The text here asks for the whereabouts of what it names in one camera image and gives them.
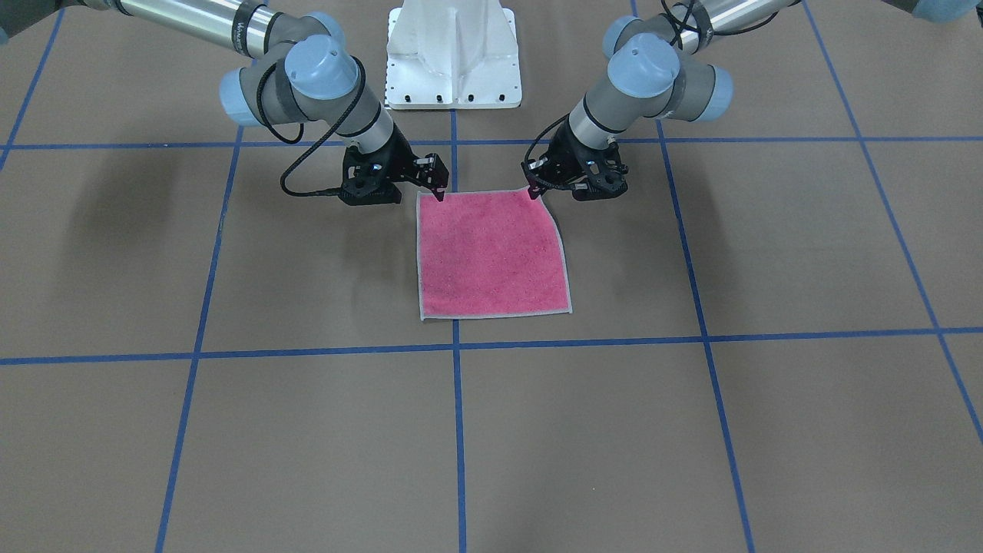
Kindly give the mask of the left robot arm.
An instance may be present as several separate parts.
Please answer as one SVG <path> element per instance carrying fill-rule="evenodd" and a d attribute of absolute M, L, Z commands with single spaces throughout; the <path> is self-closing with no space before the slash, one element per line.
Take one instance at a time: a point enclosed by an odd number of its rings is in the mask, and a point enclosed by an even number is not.
<path fill-rule="evenodd" d="M 628 189 L 618 137 L 638 119 L 713 121 L 733 101 L 733 77 L 695 54 L 724 36 L 768 25 L 789 1 L 664 1 L 643 20 L 625 15 L 603 39 L 604 73 L 565 116 L 548 126 L 547 150 L 521 168 L 528 195 L 566 191 L 579 202 Z"/>

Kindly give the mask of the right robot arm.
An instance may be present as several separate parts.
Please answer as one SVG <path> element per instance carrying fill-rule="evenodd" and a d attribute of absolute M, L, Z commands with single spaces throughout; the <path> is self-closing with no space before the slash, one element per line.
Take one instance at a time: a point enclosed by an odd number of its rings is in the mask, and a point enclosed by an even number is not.
<path fill-rule="evenodd" d="M 253 65 L 225 74 L 219 99 L 243 127 L 263 127 L 284 144 L 282 124 L 323 121 L 329 130 L 285 169 L 281 190 L 295 198 L 288 177 L 318 147 L 338 136 L 346 147 L 338 187 L 309 191 L 309 198 L 338 198 L 350 206 L 397 204 L 401 183 L 445 196 L 449 172 L 437 154 L 417 155 L 366 83 L 364 64 L 346 47 L 334 18 L 277 12 L 264 1 L 84 1 L 81 7 L 115 12 L 226 47 Z"/>

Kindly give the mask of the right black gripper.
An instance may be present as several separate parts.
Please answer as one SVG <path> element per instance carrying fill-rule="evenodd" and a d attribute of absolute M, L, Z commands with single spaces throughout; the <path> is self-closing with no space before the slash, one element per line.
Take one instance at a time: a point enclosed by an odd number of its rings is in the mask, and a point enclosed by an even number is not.
<path fill-rule="evenodd" d="M 449 171 L 438 154 L 417 157 L 398 126 L 378 150 L 357 150 L 357 188 L 375 189 L 383 184 L 407 184 L 428 190 L 438 202 L 445 199 Z"/>

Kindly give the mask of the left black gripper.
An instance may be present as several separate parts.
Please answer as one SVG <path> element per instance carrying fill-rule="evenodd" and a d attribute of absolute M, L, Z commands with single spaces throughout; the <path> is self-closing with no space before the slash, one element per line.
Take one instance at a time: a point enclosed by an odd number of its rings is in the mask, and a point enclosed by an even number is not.
<path fill-rule="evenodd" d="M 574 155 L 577 147 L 589 146 L 582 144 L 577 139 L 570 129 L 569 123 L 561 123 L 554 133 L 554 137 L 551 138 L 545 154 L 538 158 L 538 161 L 541 162 L 541 165 L 538 165 L 538 175 L 534 171 L 536 161 L 524 161 L 524 176 L 528 185 L 528 196 L 531 200 L 541 198 L 548 189 L 573 192 L 574 183 L 582 178 Z M 595 148 L 595 150 L 603 150 L 604 148 Z"/>

